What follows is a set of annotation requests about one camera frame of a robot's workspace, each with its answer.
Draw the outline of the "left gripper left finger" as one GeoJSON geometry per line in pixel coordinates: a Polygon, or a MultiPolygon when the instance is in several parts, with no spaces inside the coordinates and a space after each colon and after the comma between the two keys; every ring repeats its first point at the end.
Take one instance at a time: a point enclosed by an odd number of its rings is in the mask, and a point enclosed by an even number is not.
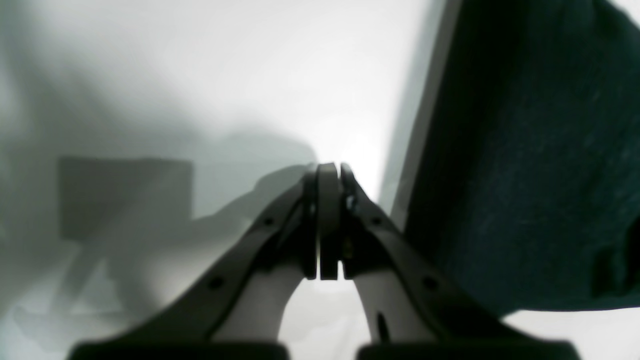
{"type": "Polygon", "coordinates": [[[302,280],[330,279],[330,164],[263,210],[242,238],[160,314],[76,346],[72,360],[287,360],[282,317],[302,280]]]}

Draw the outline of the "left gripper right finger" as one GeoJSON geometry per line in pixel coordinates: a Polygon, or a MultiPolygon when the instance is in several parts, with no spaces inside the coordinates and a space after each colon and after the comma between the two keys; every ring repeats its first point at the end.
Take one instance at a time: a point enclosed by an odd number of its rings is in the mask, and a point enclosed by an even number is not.
{"type": "Polygon", "coordinates": [[[430,264],[340,165],[343,273],[365,311],[371,343],[358,360],[577,360],[566,341],[503,324],[430,264]]]}

